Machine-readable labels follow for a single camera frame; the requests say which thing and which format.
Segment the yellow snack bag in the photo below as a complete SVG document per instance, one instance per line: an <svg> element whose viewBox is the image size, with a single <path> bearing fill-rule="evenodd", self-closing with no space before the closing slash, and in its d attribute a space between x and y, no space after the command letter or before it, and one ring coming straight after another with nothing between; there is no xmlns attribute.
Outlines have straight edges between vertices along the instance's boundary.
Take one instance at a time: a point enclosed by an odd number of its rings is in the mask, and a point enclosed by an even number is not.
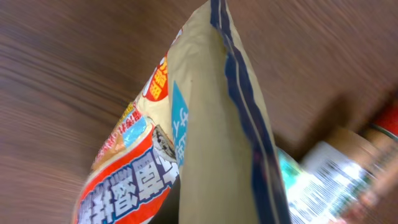
<svg viewBox="0 0 398 224"><path fill-rule="evenodd" d="M91 168L73 223L290 223L266 105L225 1L190 16Z"/></svg>

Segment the white bamboo conditioner tube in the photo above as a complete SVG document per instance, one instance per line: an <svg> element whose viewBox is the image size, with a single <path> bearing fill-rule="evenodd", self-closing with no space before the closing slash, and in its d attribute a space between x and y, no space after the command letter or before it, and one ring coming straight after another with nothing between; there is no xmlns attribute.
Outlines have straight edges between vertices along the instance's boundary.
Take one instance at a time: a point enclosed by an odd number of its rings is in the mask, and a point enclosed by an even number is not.
<svg viewBox="0 0 398 224"><path fill-rule="evenodd" d="M343 128L318 142L300 162L279 150L291 222L335 221L369 186L371 166L381 153L367 139Z"/></svg>

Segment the spaghetti pasta package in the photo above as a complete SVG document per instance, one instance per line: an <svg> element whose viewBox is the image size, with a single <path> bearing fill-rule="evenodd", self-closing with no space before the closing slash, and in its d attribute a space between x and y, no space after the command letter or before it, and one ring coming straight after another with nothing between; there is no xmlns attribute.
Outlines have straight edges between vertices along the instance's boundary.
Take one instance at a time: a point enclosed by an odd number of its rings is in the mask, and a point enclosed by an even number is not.
<svg viewBox="0 0 398 224"><path fill-rule="evenodd" d="M385 150L376 160L376 171L370 184L341 214L340 223L361 223L368 213L397 186L397 100L392 100L363 136L376 148Z"/></svg>

